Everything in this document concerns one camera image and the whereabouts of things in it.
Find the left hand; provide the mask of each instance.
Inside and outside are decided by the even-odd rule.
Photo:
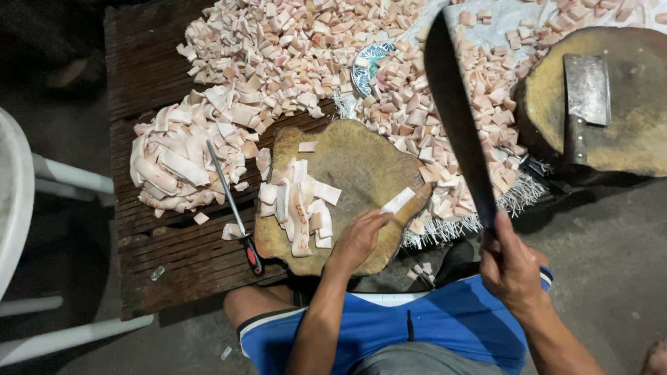
[[[352,275],[376,248],[380,228],[393,216],[391,212],[381,214],[378,209],[352,222],[336,241],[325,267]]]

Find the drawstring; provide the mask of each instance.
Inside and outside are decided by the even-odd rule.
[[[412,327],[412,319],[410,318],[410,310],[408,310],[408,341],[414,341],[415,340],[415,332],[414,328]]]

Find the hand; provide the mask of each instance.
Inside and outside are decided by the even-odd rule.
[[[496,235],[482,237],[480,273],[486,289],[518,318],[551,306],[540,282],[540,263],[535,251],[514,233],[505,211],[496,215]]]
[[[336,272],[352,272],[378,245],[378,232],[394,215],[374,210],[348,225],[336,241],[326,267]]]

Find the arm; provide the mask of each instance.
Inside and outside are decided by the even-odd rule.
[[[303,317],[287,374],[328,374],[334,366],[348,280],[378,244],[378,231],[392,214],[371,212],[350,224],[336,241],[322,279]]]
[[[514,233],[506,212],[496,216],[497,239],[485,236],[480,248],[484,285],[519,321],[540,374],[603,375],[604,371],[561,322],[540,287],[535,250]]]

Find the red and black handle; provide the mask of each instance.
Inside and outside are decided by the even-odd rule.
[[[257,254],[257,248],[255,247],[255,242],[253,242],[250,236],[245,237],[241,240],[243,248],[245,249],[245,258],[248,261],[250,269],[255,274],[255,276],[264,275],[264,265],[261,263],[259,254]]]

